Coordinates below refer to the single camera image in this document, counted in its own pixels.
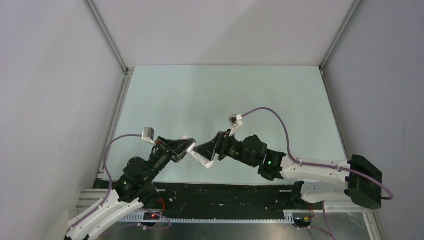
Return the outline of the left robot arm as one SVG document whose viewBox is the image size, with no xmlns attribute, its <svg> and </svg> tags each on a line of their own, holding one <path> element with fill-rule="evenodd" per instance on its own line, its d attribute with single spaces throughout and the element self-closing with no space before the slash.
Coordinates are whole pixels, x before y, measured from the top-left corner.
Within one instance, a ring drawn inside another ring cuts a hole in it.
<svg viewBox="0 0 424 240">
<path fill-rule="evenodd" d="M 68 222 L 66 240 L 95 240 L 123 217 L 143 207 L 157 204 L 159 191 L 153 180 L 170 162 L 178 163 L 195 143 L 193 138 L 170 140 L 158 137 L 148 160 L 131 158 L 106 194 Z"/>
</svg>

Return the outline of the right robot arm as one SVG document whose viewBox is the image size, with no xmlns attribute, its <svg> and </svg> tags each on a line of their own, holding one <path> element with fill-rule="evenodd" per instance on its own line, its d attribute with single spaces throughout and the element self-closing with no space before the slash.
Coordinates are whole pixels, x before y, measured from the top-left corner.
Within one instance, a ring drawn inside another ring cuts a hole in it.
<svg viewBox="0 0 424 240">
<path fill-rule="evenodd" d="M 296 190 L 290 195 L 290 202 L 297 209 L 322 201 L 351 201 L 371 210 L 382 207 L 383 174 L 360 155 L 330 164 L 320 160 L 292 160 L 284 152 L 269 149 L 257 135 L 239 141 L 229 131 L 218 132 L 207 143 L 194 143 L 188 154 L 206 169 L 215 158 L 221 161 L 229 157 L 256 168 L 268 181 L 293 181 Z"/>
</svg>

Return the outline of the white remote control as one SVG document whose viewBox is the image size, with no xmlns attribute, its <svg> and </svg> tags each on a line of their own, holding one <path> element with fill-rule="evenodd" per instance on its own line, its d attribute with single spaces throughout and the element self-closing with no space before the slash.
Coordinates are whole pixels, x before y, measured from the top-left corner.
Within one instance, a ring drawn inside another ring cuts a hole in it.
<svg viewBox="0 0 424 240">
<path fill-rule="evenodd" d="M 214 160 L 208 160 L 200 153 L 195 151 L 195 147 L 197 146 L 197 142 L 194 143 L 186 150 L 186 153 L 196 160 L 200 165 L 202 165 L 205 169 L 209 169 L 214 165 Z"/>
</svg>

